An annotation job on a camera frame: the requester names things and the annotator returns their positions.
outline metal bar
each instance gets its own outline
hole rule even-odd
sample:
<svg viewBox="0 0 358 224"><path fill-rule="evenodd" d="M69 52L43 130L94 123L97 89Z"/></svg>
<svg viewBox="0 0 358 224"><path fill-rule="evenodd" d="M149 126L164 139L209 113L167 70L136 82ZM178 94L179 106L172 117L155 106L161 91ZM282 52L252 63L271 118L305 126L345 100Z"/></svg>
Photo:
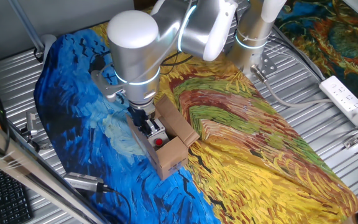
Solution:
<svg viewBox="0 0 358 224"><path fill-rule="evenodd" d="M34 26L31 24L29 18L25 14L22 6L19 4L19 2L17 0L8 0L8 1L12 6L13 11L15 11L16 15L22 22L31 41L34 43L35 48L37 49L37 53L43 53L45 50L45 47L44 47L40 37L38 36L37 31L35 31Z"/></svg>
<svg viewBox="0 0 358 224"><path fill-rule="evenodd" d="M0 130L0 152L5 148L5 144L6 135ZM76 197L73 192L41 166L39 160L42 160L42 158L38 154L29 154L16 142L10 141L6 156L0 158L0 169L51 201L78 221L82 223L107 223L104 217L95 213L84 201Z"/></svg>

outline cardboard box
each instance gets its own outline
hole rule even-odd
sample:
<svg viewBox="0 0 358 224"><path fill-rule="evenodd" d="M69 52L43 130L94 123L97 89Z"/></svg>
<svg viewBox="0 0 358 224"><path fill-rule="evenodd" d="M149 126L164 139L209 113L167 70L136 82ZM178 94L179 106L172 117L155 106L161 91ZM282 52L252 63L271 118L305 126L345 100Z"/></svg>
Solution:
<svg viewBox="0 0 358 224"><path fill-rule="evenodd" d="M165 180L188 162L188 148L200 137L164 95L155 104L156 115L165 126L170 141L158 150L149 143L146 136L134 125L127 115L128 125L134 139L145 152L161 180Z"/></svg>

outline black keyboard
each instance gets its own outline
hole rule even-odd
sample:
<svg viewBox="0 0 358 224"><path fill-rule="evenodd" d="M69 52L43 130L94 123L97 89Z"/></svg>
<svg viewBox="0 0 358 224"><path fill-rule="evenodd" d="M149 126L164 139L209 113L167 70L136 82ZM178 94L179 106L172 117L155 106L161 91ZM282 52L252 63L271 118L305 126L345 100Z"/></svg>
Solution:
<svg viewBox="0 0 358 224"><path fill-rule="evenodd" d="M32 217L24 186L0 170L0 224L24 223Z"/></svg>

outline red button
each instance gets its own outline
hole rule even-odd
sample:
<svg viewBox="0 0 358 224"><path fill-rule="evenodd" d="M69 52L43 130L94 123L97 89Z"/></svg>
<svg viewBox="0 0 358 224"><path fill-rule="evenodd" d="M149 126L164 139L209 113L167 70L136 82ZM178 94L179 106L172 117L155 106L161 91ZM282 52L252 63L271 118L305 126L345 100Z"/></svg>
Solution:
<svg viewBox="0 0 358 224"><path fill-rule="evenodd" d="M163 143L164 143L164 141L162 139L156 139L155 140L155 145L156 146L162 146Z"/></svg>

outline power strip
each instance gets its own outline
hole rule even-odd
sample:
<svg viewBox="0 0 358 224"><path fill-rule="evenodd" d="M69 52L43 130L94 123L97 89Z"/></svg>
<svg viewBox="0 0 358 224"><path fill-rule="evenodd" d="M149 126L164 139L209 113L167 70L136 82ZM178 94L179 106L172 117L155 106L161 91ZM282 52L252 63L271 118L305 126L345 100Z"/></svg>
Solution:
<svg viewBox="0 0 358 224"><path fill-rule="evenodd" d="M335 76L320 83L320 89L358 127L358 99Z"/></svg>

